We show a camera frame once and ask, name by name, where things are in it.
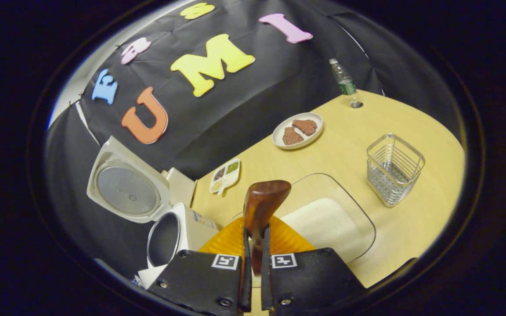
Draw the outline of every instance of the green bottle label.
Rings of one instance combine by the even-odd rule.
[[[341,88],[341,92],[343,92],[345,96],[349,96],[350,94],[357,92],[357,88],[355,88],[355,84],[352,81],[344,84],[339,84],[339,88]]]

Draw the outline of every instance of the wooden spatula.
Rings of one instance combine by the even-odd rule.
[[[272,180],[251,184],[245,196],[243,206],[244,225],[247,234],[253,240],[251,250],[251,266],[253,273],[261,272],[261,259],[263,254],[263,231],[271,216],[284,202],[292,188],[290,182]]]

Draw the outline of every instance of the pink letter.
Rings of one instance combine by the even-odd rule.
[[[145,37],[138,38],[132,44],[130,44],[123,52],[120,54],[122,56],[122,60],[120,60],[121,64],[128,64],[131,60],[133,60],[137,54],[147,50],[147,48],[151,45]]]
[[[265,22],[271,24],[275,28],[278,28],[281,32],[286,35],[286,41],[292,44],[303,42],[314,37],[311,33],[304,32],[290,23],[289,20],[285,19],[285,15],[282,13],[275,13],[262,16],[259,22]]]

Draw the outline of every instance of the screw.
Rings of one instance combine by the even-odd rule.
[[[228,307],[228,306],[231,306],[231,300],[228,300],[227,298],[221,298],[218,301],[218,304],[220,304],[221,306],[224,306],[224,307]]]

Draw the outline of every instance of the pink letter i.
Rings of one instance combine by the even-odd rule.
[[[300,30],[297,26],[290,23],[289,20],[285,19],[285,15],[282,13],[275,13],[262,16],[259,22],[265,22],[271,24],[275,28],[278,28],[281,32],[286,35],[286,41],[292,44],[309,40],[313,37],[311,33]]]

